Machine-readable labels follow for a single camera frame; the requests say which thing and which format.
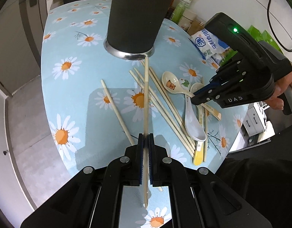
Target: power cord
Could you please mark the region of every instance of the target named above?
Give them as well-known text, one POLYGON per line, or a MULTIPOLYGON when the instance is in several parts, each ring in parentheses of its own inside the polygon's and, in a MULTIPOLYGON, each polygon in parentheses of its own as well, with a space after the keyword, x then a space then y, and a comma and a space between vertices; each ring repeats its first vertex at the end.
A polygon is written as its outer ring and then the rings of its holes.
POLYGON ((269 26, 270 26, 270 29, 275 37, 275 39, 277 40, 277 42, 281 45, 282 48, 284 48, 287 52, 292 52, 292 49, 287 49, 286 47, 284 47, 284 45, 279 41, 279 39, 277 38, 274 30, 273 30, 273 27, 272 27, 272 24, 271 24, 271 20, 270 20, 270 6, 271 6, 271 2, 272 0, 269 0, 269 4, 267 5, 267 20, 269 22, 269 26))

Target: orange flower center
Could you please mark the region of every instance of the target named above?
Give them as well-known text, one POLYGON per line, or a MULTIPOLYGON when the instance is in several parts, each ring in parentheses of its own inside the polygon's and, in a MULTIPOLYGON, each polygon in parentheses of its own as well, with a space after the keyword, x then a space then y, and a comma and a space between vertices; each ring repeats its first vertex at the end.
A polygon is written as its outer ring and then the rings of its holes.
POLYGON ((212 64, 212 66, 215 68, 215 69, 218 69, 219 68, 219 66, 217 65, 217 64, 215 64, 215 63, 211 63, 212 64))
POLYGON ((188 69, 188 73, 193 76, 193 77, 196 77, 197 76, 197 73, 196 71, 194 71, 193 69, 188 69))
POLYGON ((91 24, 93 24, 93 22, 92 21, 85 21, 84 24, 85 25, 91 25, 91 24))
POLYGON ((135 106, 138 106, 139 108, 144 108, 144 93, 137 93, 134 96, 131 96, 135 106))
POLYGON ((150 220, 151 227, 160 227, 164 224, 164 218, 163 217, 154 217, 150 220))
POLYGON ((106 104, 109 104, 109 103, 110 103, 109 98, 108 98, 107 96, 104 97, 104 102, 105 102, 106 104))
POLYGON ((60 145, 65 145, 68 142, 68 131, 59 129, 56 131, 55 140, 60 145))
POLYGON ((225 139, 224 137, 221 138, 221 146, 222 146, 223 148, 226 147, 226 139, 225 139))
POLYGON ((64 62, 63 65, 61 65, 61 69, 63 71, 68 70, 71 67, 72 63, 71 62, 64 62))
POLYGON ((237 119, 237 124, 238 124, 238 127, 241 128, 242 124, 241 124, 241 121, 239 119, 237 119))
POLYGON ((90 37, 90 36, 88 36, 87 38, 85 38, 85 41, 87 41, 87 42, 91 42, 93 39, 94 39, 94 37, 90 37))

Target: table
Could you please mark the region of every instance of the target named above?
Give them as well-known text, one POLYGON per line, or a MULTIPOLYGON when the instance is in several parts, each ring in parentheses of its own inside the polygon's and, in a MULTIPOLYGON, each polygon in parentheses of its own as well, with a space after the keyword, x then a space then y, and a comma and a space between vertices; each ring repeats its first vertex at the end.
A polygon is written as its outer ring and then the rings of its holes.
MULTIPOLYGON (((111 0, 65 4, 49 12, 45 26, 41 56, 44 103, 52 136, 72 176, 85 166, 107 166, 130 146, 100 79, 106 82, 130 133, 138 137, 143 132, 144 95, 128 71, 137 67, 144 72, 144 68, 139 61, 118 59, 104 49, 110 6, 111 0)), ((166 19, 154 48, 149 63, 159 78, 170 71, 191 84, 203 76, 207 84, 218 67, 212 60, 202 60, 188 34, 166 19)), ((152 81, 150 86, 160 94, 152 81)), ((183 114, 184 95, 170 96, 183 114)), ((152 104, 149 132, 156 145, 165 147, 168 155, 185 167, 204 166, 216 172, 238 134, 247 106, 221 109, 213 101, 208 104, 222 114, 222 120, 209 115, 207 160, 199 166, 192 164, 191 156, 152 104)), ((142 196, 142 187, 124 188, 120 227, 159 227, 171 219, 167 187, 162 191, 150 186, 147 210, 142 196)))

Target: blue logo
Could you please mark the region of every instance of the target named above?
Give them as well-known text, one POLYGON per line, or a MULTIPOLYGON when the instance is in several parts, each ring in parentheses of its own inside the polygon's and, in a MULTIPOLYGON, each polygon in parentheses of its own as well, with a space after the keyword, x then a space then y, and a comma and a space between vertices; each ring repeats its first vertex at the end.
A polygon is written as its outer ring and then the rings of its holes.
POLYGON ((197 45, 198 47, 203 47, 203 46, 205 46, 205 41, 204 41, 204 39, 203 39, 203 38, 200 38, 200 37, 197 37, 197 38, 196 38, 196 45, 197 45))

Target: wall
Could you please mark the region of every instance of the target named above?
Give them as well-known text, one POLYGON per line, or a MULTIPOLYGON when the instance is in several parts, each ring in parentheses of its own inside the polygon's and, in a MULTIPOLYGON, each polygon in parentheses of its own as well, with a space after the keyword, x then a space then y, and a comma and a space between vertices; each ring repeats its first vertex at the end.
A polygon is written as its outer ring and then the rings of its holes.
POLYGON ((0 209, 15 228, 32 213, 19 184, 10 160, 3 151, 8 149, 6 142, 5 99, 0 95, 0 209))
MULTIPOLYGON (((248 29, 254 25, 261 32, 271 30, 267 22, 267 4, 269 0, 193 0, 190 9, 205 21, 216 13, 224 12, 242 27, 248 29)), ((272 27, 278 39, 287 48, 292 48, 292 9, 286 0, 272 0, 270 7, 272 27)), ((292 61, 292 53, 283 50, 292 61)))

